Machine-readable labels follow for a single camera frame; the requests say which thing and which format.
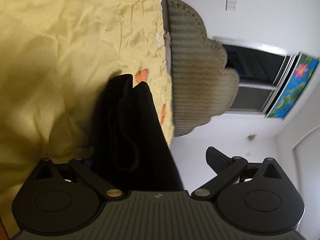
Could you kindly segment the olive green padded headboard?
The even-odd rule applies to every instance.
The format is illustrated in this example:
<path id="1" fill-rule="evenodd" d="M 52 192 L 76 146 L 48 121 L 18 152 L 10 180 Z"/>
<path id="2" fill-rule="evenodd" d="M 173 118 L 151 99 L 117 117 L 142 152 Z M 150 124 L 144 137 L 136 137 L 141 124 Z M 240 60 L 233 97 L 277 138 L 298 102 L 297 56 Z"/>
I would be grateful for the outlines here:
<path id="1" fill-rule="evenodd" d="M 227 112 L 240 77 L 226 67 L 222 44 L 208 38 L 201 16 L 181 0 L 162 0 L 164 29 L 171 37 L 172 106 L 174 136 Z"/>

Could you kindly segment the black cloth garment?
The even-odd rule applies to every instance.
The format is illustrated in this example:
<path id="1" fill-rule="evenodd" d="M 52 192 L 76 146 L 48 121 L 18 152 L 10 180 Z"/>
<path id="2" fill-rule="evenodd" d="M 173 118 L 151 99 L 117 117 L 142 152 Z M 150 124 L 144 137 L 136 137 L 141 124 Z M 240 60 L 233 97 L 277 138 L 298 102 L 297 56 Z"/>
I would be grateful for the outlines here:
<path id="1" fill-rule="evenodd" d="M 89 169 L 126 191 L 182 191 L 183 184 L 164 137 L 146 82 L 131 74 L 110 79 L 92 124 Z"/>

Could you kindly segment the dark glass window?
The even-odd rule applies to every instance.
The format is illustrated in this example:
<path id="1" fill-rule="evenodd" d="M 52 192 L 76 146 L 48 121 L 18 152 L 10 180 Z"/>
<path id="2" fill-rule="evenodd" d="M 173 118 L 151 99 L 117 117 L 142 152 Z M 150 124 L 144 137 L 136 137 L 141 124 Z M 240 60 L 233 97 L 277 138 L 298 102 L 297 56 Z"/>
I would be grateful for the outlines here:
<path id="1" fill-rule="evenodd" d="M 237 96 L 229 112 L 266 115 L 293 72 L 298 53 L 260 43 L 214 36 L 227 52 L 226 68 L 239 77 Z"/>

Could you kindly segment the white wall socket plate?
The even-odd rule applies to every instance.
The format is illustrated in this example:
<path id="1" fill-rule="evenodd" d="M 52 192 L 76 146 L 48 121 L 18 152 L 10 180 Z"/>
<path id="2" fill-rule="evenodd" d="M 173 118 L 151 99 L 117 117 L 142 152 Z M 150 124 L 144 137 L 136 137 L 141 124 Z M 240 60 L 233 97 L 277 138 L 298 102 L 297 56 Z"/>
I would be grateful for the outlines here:
<path id="1" fill-rule="evenodd" d="M 226 0 L 226 10 L 236 12 L 238 0 Z"/>

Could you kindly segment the yellow carrot print bedspread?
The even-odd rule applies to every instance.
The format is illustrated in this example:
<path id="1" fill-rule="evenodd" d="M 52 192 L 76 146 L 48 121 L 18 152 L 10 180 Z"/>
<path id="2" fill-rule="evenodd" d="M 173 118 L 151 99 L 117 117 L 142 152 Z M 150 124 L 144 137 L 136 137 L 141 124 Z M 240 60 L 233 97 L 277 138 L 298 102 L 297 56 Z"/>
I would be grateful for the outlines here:
<path id="1" fill-rule="evenodd" d="M 91 116 L 108 80 L 147 70 L 167 142 L 171 77 L 161 0 L 1 0 L 1 239 L 41 158 L 90 154 Z"/>

